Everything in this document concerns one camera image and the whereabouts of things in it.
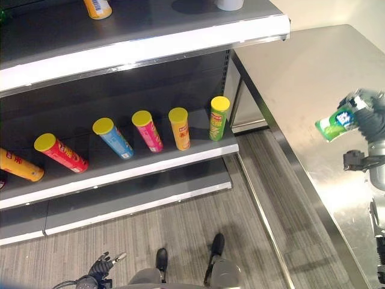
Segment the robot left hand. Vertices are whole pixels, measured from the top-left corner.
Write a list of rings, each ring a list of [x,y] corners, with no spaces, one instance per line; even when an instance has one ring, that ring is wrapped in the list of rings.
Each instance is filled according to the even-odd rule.
[[[127,257],[126,252],[122,252],[111,257],[109,252],[104,252],[91,266],[88,275],[97,280],[105,279],[109,275],[109,271],[120,261]]]

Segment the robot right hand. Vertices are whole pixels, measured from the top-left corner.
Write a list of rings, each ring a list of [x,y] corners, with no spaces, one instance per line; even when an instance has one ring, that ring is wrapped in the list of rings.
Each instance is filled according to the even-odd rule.
[[[358,88],[338,105],[353,113],[356,126],[368,143],[384,140],[384,91]]]

